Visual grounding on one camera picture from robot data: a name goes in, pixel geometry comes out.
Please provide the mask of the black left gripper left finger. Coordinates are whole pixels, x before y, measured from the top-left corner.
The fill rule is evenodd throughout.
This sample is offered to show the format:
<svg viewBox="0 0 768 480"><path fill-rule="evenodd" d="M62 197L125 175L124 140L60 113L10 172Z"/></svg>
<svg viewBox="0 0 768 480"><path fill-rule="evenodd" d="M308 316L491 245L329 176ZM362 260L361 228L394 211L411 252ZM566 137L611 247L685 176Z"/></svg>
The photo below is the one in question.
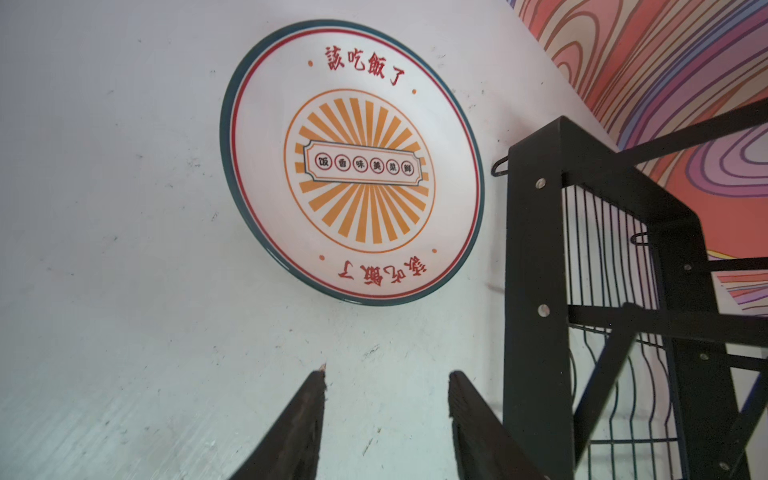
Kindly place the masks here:
<svg viewBox="0 0 768 480"><path fill-rule="evenodd" d="M317 477L325 409L325 371L311 371L231 479Z"/></svg>

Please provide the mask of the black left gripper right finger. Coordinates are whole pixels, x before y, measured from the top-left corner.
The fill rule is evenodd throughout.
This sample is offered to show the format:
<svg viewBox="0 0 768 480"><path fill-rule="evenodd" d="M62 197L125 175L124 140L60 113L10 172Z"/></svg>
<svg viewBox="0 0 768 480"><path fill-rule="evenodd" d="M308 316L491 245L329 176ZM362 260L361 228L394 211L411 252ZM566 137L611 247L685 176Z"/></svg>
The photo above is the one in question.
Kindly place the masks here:
<svg viewBox="0 0 768 480"><path fill-rule="evenodd" d="M462 371L449 375L449 414L460 479L545 479Z"/></svg>

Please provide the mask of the black metal dish rack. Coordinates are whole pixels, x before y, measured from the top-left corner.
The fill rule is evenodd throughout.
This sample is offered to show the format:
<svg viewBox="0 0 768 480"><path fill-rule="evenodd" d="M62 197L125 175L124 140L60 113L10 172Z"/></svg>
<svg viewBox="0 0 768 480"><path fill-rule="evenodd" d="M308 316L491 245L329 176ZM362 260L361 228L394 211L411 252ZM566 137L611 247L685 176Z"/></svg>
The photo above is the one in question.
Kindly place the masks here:
<svg viewBox="0 0 768 480"><path fill-rule="evenodd" d="M614 152L566 117L513 145L503 423L542 479L751 479L767 322L719 311L698 216L640 164L767 121L757 101Z"/></svg>

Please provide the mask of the large orange sunburst plate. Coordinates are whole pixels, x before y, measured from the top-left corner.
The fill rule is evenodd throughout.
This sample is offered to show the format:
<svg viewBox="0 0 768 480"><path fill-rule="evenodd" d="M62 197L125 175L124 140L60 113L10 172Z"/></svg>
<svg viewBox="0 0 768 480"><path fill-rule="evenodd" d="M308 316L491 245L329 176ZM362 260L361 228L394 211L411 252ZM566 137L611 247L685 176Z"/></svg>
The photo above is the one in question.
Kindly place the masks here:
<svg viewBox="0 0 768 480"><path fill-rule="evenodd" d="M421 299L477 240L484 177L464 111L428 63L370 27L306 20L260 40L230 79L219 145L254 237L336 299Z"/></svg>

